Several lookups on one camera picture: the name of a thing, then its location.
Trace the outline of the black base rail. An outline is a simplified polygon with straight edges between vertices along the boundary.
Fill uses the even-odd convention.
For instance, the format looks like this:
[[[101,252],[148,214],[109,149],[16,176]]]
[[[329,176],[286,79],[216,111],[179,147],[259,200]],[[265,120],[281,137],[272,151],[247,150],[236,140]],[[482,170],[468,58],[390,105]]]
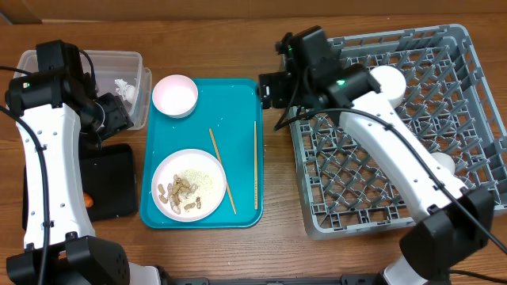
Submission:
[[[175,279],[168,275],[162,278],[165,285],[386,285],[378,274],[353,274],[326,278],[289,278],[289,279]]]

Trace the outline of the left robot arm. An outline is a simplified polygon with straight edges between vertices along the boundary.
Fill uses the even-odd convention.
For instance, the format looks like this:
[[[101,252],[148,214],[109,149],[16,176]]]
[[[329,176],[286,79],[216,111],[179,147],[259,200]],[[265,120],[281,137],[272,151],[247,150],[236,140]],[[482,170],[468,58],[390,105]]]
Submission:
[[[132,121],[122,101],[98,95],[84,51],[61,40],[36,46],[38,69],[11,80],[2,111],[16,121],[28,197],[24,252],[9,257],[16,284],[127,284],[123,248],[96,237],[82,190],[80,155]]]

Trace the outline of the clear plastic bin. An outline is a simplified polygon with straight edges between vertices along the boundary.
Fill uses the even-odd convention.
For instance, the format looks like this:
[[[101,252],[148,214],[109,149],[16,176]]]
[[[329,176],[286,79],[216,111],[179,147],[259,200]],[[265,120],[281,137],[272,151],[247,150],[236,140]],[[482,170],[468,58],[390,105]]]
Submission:
[[[6,112],[21,136],[78,141],[81,134],[106,140],[135,126],[144,103],[147,73],[137,52],[81,53],[55,41],[36,48],[35,72],[14,78],[6,91]]]

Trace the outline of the small white cup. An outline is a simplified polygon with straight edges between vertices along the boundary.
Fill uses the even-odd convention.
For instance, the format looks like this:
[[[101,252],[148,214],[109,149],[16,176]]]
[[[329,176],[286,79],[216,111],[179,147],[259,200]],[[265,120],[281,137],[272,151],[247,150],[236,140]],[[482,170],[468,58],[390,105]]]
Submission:
[[[450,155],[434,152],[431,153],[431,156],[432,160],[429,168],[437,177],[450,177],[455,175],[456,164]]]

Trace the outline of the teal serving tray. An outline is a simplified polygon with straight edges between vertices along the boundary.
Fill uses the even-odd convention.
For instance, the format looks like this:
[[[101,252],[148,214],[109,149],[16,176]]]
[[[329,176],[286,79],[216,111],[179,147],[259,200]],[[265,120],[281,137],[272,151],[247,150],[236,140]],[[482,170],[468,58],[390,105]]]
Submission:
[[[263,212],[262,110],[256,82],[244,78],[198,78],[193,112],[181,119],[150,107],[139,214],[154,229],[219,229],[254,226]],[[254,121],[257,121],[258,209],[254,209]],[[196,222],[171,222],[156,208],[151,182],[158,165],[179,150],[213,155],[225,172],[219,208]]]

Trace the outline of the white napkin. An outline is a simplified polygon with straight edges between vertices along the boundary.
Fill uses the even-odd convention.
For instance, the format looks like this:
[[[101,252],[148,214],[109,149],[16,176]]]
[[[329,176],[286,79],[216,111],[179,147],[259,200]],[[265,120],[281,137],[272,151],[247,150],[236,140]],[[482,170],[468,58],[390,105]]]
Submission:
[[[137,92],[133,85],[128,84],[123,79],[116,79],[116,93],[131,105],[135,102]]]

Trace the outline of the orange carrot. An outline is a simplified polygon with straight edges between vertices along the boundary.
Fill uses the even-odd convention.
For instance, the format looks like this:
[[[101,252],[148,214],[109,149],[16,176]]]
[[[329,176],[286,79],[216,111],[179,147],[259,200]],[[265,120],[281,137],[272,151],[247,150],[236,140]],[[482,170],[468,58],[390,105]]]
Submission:
[[[83,193],[83,197],[84,197],[84,203],[85,203],[86,208],[92,207],[93,206],[92,197],[85,192]]]

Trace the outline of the pink bowl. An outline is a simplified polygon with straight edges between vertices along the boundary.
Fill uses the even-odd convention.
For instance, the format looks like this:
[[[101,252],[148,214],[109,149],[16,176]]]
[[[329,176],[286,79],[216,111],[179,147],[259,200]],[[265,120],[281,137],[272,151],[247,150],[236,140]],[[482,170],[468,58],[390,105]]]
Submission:
[[[190,115],[197,105],[196,83],[184,75],[174,74],[161,79],[154,87],[152,101],[162,114],[180,119]]]

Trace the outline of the grey dishwasher rack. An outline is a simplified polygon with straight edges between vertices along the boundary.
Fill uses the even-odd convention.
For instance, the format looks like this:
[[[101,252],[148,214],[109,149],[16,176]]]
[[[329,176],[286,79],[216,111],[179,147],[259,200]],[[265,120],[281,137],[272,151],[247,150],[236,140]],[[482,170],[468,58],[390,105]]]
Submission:
[[[469,188],[486,188],[506,213],[506,130],[468,31],[441,25],[335,37],[342,65],[389,65],[406,79],[396,111],[430,152],[449,155]],[[291,125],[307,235],[315,240],[413,225],[372,157],[325,115]]]

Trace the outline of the white plate with peanuts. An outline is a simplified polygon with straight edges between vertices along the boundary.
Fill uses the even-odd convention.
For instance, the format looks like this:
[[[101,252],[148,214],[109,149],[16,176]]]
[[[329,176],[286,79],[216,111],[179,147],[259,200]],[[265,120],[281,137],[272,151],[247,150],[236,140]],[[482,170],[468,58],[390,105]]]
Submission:
[[[227,179],[213,155],[198,149],[179,150],[154,171],[151,195],[156,208],[171,222],[196,222],[223,202]]]

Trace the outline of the white bowl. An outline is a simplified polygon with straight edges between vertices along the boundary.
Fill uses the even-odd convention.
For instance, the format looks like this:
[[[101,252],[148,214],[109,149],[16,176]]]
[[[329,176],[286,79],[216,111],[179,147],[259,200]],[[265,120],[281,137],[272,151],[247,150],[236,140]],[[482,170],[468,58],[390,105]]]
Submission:
[[[406,92],[406,79],[403,73],[392,66],[378,66],[373,68],[370,74],[380,84],[381,92],[391,107],[398,107]]]

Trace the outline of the black plastic tray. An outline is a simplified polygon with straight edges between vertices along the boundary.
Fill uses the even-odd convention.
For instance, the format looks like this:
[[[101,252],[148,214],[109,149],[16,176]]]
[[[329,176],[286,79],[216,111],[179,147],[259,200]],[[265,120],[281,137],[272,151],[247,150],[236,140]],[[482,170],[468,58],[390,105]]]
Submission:
[[[138,212],[135,160],[128,144],[82,148],[79,153],[82,188],[93,204],[86,208],[91,222]]]

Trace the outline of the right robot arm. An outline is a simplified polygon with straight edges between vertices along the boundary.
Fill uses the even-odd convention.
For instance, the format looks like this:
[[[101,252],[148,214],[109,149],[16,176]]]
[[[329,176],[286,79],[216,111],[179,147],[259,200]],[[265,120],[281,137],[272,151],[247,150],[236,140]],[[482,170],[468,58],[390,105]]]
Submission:
[[[275,49],[284,69],[260,75],[263,105],[328,115],[387,175],[415,222],[399,243],[401,257],[375,281],[449,283],[455,265],[493,240],[494,198],[466,186],[396,114],[406,92],[402,72],[388,65],[344,66],[320,26],[285,34]]]

